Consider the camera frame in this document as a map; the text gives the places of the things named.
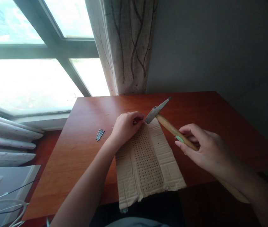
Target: green sticker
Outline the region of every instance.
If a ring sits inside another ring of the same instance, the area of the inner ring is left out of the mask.
[[[181,137],[176,136],[176,139],[178,139],[180,142],[184,143],[184,140]]]

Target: hammer head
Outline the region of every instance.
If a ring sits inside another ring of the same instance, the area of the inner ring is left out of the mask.
[[[165,100],[163,103],[161,103],[159,106],[155,106],[147,115],[146,119],[144,120],[147,124],[150,124],[153,118],[162,110],[162,108],[167,104],[167,102],[172,97],[169,97],[167,100]]]

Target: white curtain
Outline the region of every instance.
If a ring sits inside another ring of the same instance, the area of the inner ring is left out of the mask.
[[[35,154],[27,150],[34,149],[32,141],[42,136],[41,130],[0,118],[0,167],[19,166],[32,160]]]
[[[110,95],[146,90],[157,0],[85,0]]]

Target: cardboard sheet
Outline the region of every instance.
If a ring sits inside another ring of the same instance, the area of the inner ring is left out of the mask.
[[[186,187],[156,118],[119,149],[116,171],[121,210],[149,195]]]

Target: hand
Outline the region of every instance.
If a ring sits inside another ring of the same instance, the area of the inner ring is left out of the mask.
[[[142,123],[143,115],[141,113],[137,111],[123,113],[117,118],[110,138],[122,146],[138,131]]]
[[[200,147],[194,151],[186,144],[175,141],[176,145],[188,155],[198,166],[212,175],[230,183],[232,178],[238,175],[242,169],[242,163],[230,151],[219,135],[203,130],[195,124],[181,127],[182,134],[190,134],[187,138]]]

